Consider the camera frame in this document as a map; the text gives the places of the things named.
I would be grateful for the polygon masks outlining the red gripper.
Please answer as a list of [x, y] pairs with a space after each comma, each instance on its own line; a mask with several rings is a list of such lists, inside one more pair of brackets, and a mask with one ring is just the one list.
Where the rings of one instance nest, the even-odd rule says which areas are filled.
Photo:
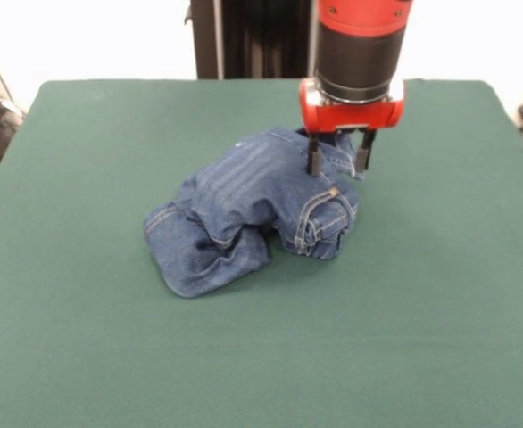
[[316, 78], [304, 78], [299, 85], [299, 104], [302, 123], [308, 135], [307, 171], [318, 175], [321, 170], [322, 153], [316, 134], [333, 133], [342, 129], [362, 130], [354, 167], [356, 172], [366, 172], [376, 130], [392, 128], [403, 114], [405, 100], [404, 83], [394, 80], [386, 96], [371, 103], [340, 103], [320, 91]]

